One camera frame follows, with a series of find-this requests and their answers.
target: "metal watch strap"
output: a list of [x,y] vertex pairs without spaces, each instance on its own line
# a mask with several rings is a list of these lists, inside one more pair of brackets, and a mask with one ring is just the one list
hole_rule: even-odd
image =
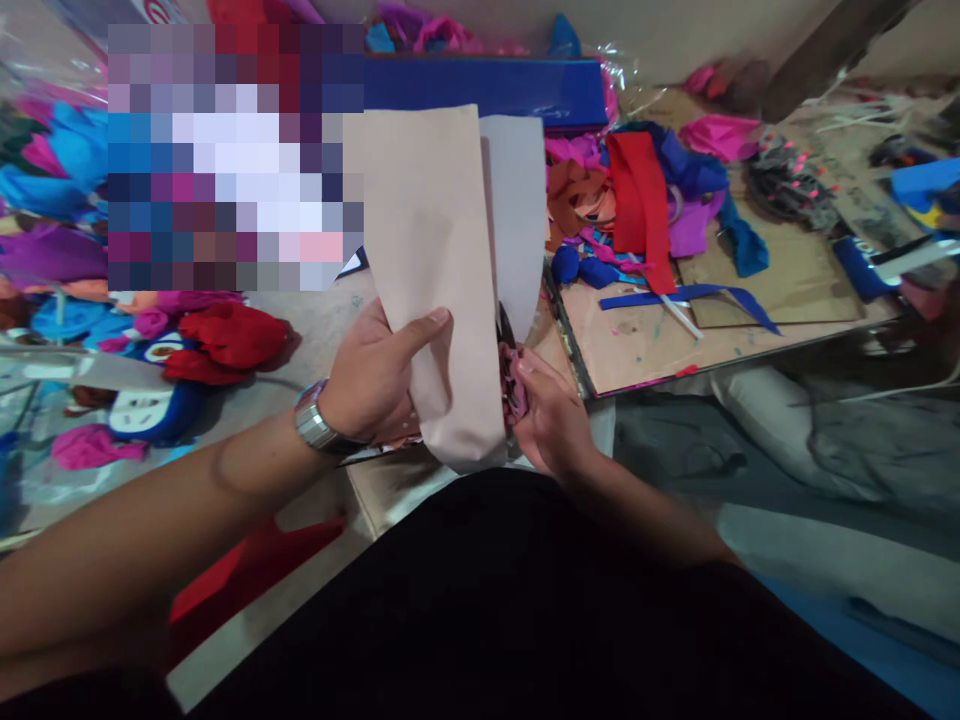
[[317,408],[317,396],[320,395],[326,384],[326,380],[321,380],[311,385],[303,391],[300,399],[297,400],[297,406],[293,413],[297,434],[314,450],[338,457],[347,457],[368,447],[370,442],[354,440],[341,435],[323,421],[320,410]]

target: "pink paper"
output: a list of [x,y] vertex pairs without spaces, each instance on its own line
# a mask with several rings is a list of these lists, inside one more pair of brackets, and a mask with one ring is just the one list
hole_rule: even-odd
[[713,194],[709,203],[688,200],[683,204],[680,218],[670,226],[670,254],[673,257],[690,257],[707,251],[707,225],[720,212],[726,190]]
[[[362,136],[353,123],[362,123]],[[453,314],[451,331],[412,362],[410,397],[424,442],[457,472],[502,465],[506,431],[477,106],[344,115],[344,172],[354,152],[363,166],[364,246],[390,327],[438,306]]]
[[759,120],[706,115],[684,125],[680,130],[680,139],[694,152],[713,155],[731,163],[756,154],[759,146],[747,138],[758,127]]

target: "red fabric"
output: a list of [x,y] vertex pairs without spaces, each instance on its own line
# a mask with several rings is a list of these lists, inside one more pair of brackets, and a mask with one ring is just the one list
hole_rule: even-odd
[[271,518],[177,595],[170,612],[172,670],[221,625],[343,532],[346,519],[281,532]]
[[643,253],[651,265],[644,272],[650,289],[658,295],[677,291],[670,266],[670,221],[667,214],[667,181],[649,133],[614,133],[607,136],[610,172],[617,195],[617,221],[613,249]]
[[187,315],[180,334],[202,343],[203,352],[219,364],[251,370],[283,352],[287,325],[262,310],[224,302]]
[[196,350],[177,350],[163,364],[163,377],[167,380],[193,380],[204,385],[234,385],[249,378],[250,373],[226,368]]

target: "wooden board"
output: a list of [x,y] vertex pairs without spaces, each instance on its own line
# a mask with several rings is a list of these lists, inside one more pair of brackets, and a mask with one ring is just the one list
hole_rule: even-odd
[[[742,171],[731,170],[730,192],[740,216],[767,243],[770,267],[752,277],[739,277],[729,238],[722,234],[712,239],[720,230],[714,221],[707,227],[711,238],[707,252],[677,261],[685,285],[714,283],[748,290],[778,324],[864,317],[863,304],[822,235],[764,215],[748,201]],[[691,306],[702,328],[757,324],[726,295],[694,300]]]

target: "right hand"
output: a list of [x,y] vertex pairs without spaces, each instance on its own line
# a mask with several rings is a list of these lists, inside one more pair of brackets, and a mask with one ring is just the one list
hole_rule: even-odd
[[593,444],[583,401],[529,348],[520,348],[518,370],[530,406],[514,426],[524,454],[538,470],[561,481],[588,472],[600,451]]

